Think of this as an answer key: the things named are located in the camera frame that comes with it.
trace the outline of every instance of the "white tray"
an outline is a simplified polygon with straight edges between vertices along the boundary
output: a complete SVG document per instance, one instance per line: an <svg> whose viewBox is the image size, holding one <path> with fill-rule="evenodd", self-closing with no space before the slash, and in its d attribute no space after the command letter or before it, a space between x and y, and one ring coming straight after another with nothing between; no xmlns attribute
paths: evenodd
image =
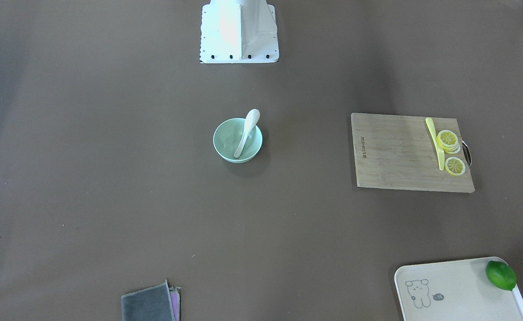
<svg viewBox="0 0 523 321"><path fill-rule="evenodd" d="M394 274L404 321L523 321L519 288L487 279L488 258L402 266Z"/></svg>

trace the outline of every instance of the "green lime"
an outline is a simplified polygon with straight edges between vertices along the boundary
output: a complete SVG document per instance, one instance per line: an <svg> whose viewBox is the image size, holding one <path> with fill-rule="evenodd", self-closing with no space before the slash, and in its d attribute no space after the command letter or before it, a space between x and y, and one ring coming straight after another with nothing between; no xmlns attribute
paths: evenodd
<svg viewBox="0 0 523 321"><path fill-rule="evenodd" d="M504 262L489 261L485 274L494 286L502 290L512 291L517 283L515 272Z"/></svg>

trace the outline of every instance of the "cartoon bear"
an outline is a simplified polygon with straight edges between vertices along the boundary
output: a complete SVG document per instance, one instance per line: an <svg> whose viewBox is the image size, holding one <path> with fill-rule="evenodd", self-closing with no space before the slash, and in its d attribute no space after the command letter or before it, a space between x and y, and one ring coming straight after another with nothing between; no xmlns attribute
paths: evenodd
<svg viewBox="0 0 523 321"><path fill-rule="evenodd" d="M421 309L422 307L430 306L430 289L428 288L428 280L413 280L406 281L406 287L408 287L408 294L412 297L416 308Z"/></svg>

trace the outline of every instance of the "gray cloth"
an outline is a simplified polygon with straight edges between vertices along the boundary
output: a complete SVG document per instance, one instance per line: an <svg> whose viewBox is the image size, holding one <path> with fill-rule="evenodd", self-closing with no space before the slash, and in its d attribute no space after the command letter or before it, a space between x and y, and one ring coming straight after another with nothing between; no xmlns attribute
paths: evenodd
<svg viewBox="0 0 523 321"><path fill-rule="evenodd" d="M123 321L176 321L166 281L158 286L123 295L121 308Z"/></svg>

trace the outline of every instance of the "folded towel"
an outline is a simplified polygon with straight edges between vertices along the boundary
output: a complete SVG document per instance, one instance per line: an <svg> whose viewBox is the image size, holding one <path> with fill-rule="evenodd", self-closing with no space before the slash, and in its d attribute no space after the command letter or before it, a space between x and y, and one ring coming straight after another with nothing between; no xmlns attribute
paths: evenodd
<svg viewBox="0 0 523 321"><path fill-rule="evenodd" d="M123 295L123 321L180 321L179 287L158 286Z"/></svg>

